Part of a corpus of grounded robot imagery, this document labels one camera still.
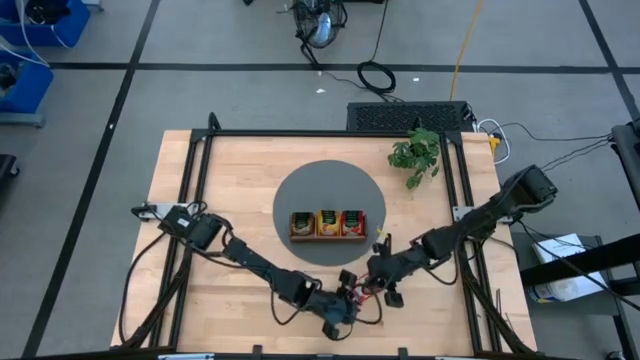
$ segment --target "wooden tabletop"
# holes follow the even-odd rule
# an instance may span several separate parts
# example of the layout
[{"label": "wooden tabletop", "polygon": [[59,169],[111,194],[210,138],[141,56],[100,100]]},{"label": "wooden tabletop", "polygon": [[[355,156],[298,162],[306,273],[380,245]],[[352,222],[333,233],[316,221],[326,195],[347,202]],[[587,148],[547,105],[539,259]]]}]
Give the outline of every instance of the wooden tabletop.
[{"label": "wooden tabletop", "polygon": [[[148,200],[175,202],[178,197],[190,131],[164,134]],[[499,191],[495,167],[484,134],[463,134],[467,167],[476,204],[482,204]],[[339,267],[307,263],[282,244],[276,234],[272,208],[280,183],[298,167],[319,160],[342,160],[367,172],[382,191],[386,204],[384,231],[393,234],[394,250],[408,247],[408,241],[434,227],[451,224],[448,195],[443,172],[425,179],[419,188],[405,188],[407,174],[391,168],[387,155],[399,139],[327,138],[327,137],[215,137],[204,193],[210,211],[226,217],[238,237],[275,265],[301,270],[320,278],[325,289],[338,285],[338,274],[345,268],[356,274],[366,272],[367,254]],[[189,199],[193,199],[195,177],[201,149],[196,156]],[[450,149],[452,159],[455,150]],[[453,172],[459,203],[463,203],[455,160]],[[157,222],[143,223],[135,254],[159,234]],[[511,242],[508,228],[499,225],[494,237]],[[125,311],[125,328],[130,336],[154,305],[162,277],[168,239],[147,253],[131,279]],[[220,250],[216,239],[210,248]],[[500,289],[502,311],[516,333],[531,348],[536,348],[525,294],[513,251],[501,244],[487,242],[485,257],[493,293]],[[452,279],[452,261],[435,273]],[[384,307],[383,321],[368,326],[356,323],[351,336],[330,341],[321,332],[322,320],[302,313],[287,326],[273,320],[269,306],[270,290],[266,282],[246,270],[224,268],[194,259],[183,323],[178,345],[186,352],[251,352],[263,346],[265,353],[397,354],[406,347],[411,355],[472,355],[467,311],[462,284],[444,286],[425,272],[416,272],[399,283],[404,296],[402,309]],[[478,307],[483,344],[489,349],[484,312]],[[293,308],[276,301],[276,312],[287,318]],[[163,342],[173,306],[165,312]],[[374,319],[375,301],[368,301],[360,317]],[[118,344],[117,332],[113,344]]]}]

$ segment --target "yellow cable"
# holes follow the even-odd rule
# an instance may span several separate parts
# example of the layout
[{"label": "yellow cable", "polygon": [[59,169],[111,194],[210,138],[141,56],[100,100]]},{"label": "yellow cable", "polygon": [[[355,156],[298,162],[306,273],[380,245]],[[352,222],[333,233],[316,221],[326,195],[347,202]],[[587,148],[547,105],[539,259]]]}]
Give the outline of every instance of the yellow cable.
[{"label": "yellow cable", "polygon": [[449,101],[453,101],[453,95],[456,93],[456,81],[458,80],[458,69],[460,68],[460,63],[462,62],[462,58],[464,57],[464,51],[467,49],[467,44],[469,43],[469,38],[471,38],[471,33],[473,32],[473,28],[476,26],[476,20],[478,19],[478,14],[480,14],[480,9],[482,8],[483,0],[478,0],[478,4],[476,5],[476,10],[473,13],[473,18],[471,19],[471,25],[469,25],[469,29],[467,30],[467,35],[464,37],[464,42],[462,43],[462,49],[460,49],[460,55],[458,55],[458,62],[456,62],[456,68],[453,71],[453,81],[451,82],[451,92],[449,93]]}]

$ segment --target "gray circular mat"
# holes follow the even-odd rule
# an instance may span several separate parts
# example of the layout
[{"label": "gray circular mat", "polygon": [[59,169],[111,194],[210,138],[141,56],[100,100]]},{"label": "gray circular mat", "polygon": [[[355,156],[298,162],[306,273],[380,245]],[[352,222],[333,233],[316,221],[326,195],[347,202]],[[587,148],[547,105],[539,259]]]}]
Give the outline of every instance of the gray circular mat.
[{"label": "gray circular mat", "polygon": [[[291,243],[289,217],[294,212],[362,210],[367,216],[367,241],[359,244]],[[373,179],[360,168],[326,160],[303,165],[280,184],[273,201],[273,222],[284,246],[297,257],[322,266],[350,263],[364,255],[384,226],[384,197]]]}]

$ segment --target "green leaves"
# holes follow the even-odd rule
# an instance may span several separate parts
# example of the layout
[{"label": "green leaves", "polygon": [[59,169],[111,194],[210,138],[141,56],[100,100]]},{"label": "green leaves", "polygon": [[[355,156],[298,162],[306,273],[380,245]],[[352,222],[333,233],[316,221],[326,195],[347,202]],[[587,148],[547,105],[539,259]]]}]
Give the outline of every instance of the green leaves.
[{"label": "green leaves", "polygon": [[[409,131],[409,141],[397,142],[393,144],[393,153],[387,159],[389,165],[402,169],[416,169],[413,176],[407,179],[408,189],[416,188],[420,185],[424,174],[438,162],[440,155],[440,137],[438,134],[417,128]],[[436,166],[430,172],[431,177],[438,174],[439,168]]]},{"label": "green leaves", "polygon": [[421,181],[422,181],[422,174],[409,176],[409,178],[407,179],[407,189],[413,189],[418,187]]}]

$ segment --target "gray concrete floor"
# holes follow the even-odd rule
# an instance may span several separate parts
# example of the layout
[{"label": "gray concrete floor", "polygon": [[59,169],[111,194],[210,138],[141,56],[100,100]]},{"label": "gray concrete floor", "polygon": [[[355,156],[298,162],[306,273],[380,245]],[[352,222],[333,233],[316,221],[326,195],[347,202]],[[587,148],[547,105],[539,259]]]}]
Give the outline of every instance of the gray concrete floor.
[{"label": "gray concrete floor", "polygon": [[[78,46],[44,49],[53,62],[126,63],[151,0],[103,0]],[[162,0],[143,63],[302,64],[284,0]],[[640,66],[637,0],[590,0],[620,66]],[[473,0],[392,0],[377,60],[452,65]],[[371,56],[382,15],[349,4],[325,63],[357,64]],[[577,0],[485,0],[464,64],[607,66]],[[54,70],[41,106],[43,129],[0,127],[0,153],[19,157],[22,174],[0,202],[0,358],[20,356],[69,230],[98,144],[124,77],[120,70]],[[334,72],[357,81],[355,72]],[[449,72],[398,72],[395,93],[407,101],[446,100]],[[640,96],[640,75],[624,78]],[[548,137],[607,133],[631,120],[611,74],[462,73],[457,99],[478,118],[521,122]],[[374,95],[313,71],[138,70],[120,114],[75,252],[38,354],[106,349],[138,231],[129,209],[146,198],[167,129],[202,127],[214,111],[225,128],[344,129],[349,102]],[[501,179],[544,164],[586,143],[538,143],[508,128],[509,161]],[[549,233],[599,234],[605,242],[640,232],[616,155],[607,148],[549,173],[560,189],[553,206],[527,218]],[[636,338],[640,316],[628,311]],[[538,345],[550,355],[600,359],[619,349],[610,318],[533,316]]]}]

